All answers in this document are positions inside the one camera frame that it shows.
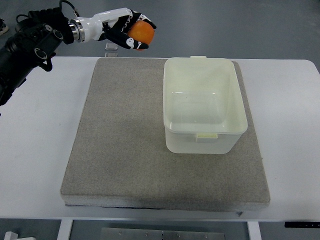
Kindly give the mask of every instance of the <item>metal plate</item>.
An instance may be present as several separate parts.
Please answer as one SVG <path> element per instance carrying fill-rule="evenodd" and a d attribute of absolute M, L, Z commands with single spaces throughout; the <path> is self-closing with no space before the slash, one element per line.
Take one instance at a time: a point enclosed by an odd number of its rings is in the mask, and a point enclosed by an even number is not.
<path fill-rule="evenodd" d="M 162 232 L 161 230 L 103 227 L 100 240 L 162 240 Z"/>
<path fill-rule="evenodd" d="M 220 232 L 163 231 L 163 240 L 225 240 Z"/>
<path fill-rule="evenodd" d="M 100 240 L 225 240 L 225 234 L 103 227 Z"/>

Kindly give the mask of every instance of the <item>robotic arm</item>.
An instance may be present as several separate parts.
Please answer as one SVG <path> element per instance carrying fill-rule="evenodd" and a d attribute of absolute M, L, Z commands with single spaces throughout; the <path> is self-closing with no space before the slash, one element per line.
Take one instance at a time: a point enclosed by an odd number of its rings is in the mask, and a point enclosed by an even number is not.
<path fill-rule="evenodd" d="M 74 19 L 69 21 L 63 15 L 62 2 L 73 8 Z M 21 16 L 27 18 L 18 21 Z M 127 33 L 137 21 L 145 21 L 156 29 L 145 15 L 128 8 L 101 12 L 91 18 L 80 17 L 66 0 L 60 0 L 60 7 L 30 11 L 28 15 L 18 15 L 16 20 L 16 34 L 0 49 L 0 106 L 24 83 L 33 68 L 39 66 L 47 72 L 52 70 L 51 58 L 62 42 L 109 39 L 125 49 L 147 49 L 146 43 L 129 37 Z"/>

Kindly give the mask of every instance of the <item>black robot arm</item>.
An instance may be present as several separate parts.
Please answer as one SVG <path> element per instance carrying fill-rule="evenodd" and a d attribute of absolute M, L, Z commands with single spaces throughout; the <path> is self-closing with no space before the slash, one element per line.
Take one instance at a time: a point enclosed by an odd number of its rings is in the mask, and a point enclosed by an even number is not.
<path fill-rule="evenodd" d="M 30 17 L 17 24 L 16 34 L 0 49 L 0 106 L 9 100 L 33 68 L 41 67 L 47 72 L 51 71 L 51 58 L 55 55 L 55 50 L 62 41 L 66 41 L 64 36 L 67 36 L 68 40 L 70 33 L 72 35 L 70 29 L 62 33 L 51 27 L 36 16 L 36 13 L 29 12 Z M 63 14 L 55 17 L 65 19 Z M 60 28 L 61 26 L 64 29 L 65 24 L 60 21 Z"/>

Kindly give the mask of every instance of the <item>shoe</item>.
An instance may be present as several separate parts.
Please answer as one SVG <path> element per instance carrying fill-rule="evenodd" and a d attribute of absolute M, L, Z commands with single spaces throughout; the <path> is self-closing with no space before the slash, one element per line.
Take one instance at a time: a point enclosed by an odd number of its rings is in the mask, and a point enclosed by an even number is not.
<path fill-rule="evenodd" d="M 0 36 L 8 32 L 8 30 L 9 30 L 9 27 L 6 26 L 6 24 L 4 23 L 4 20 L 0 18 Z"/>

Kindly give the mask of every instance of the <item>container handle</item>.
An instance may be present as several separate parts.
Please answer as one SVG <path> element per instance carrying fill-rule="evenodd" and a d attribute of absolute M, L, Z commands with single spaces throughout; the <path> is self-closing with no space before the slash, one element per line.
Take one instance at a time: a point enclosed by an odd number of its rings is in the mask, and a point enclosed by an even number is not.
<path fill-rule="evenodd" d="M 218 139 L 217 133 L 196 133 L 195 141 L 197 143 L 214 143 Z"/>
<path fill-rule="evenodd" d="M 206 59 L 206 56 L 190 56 L 192 59 Z"/>

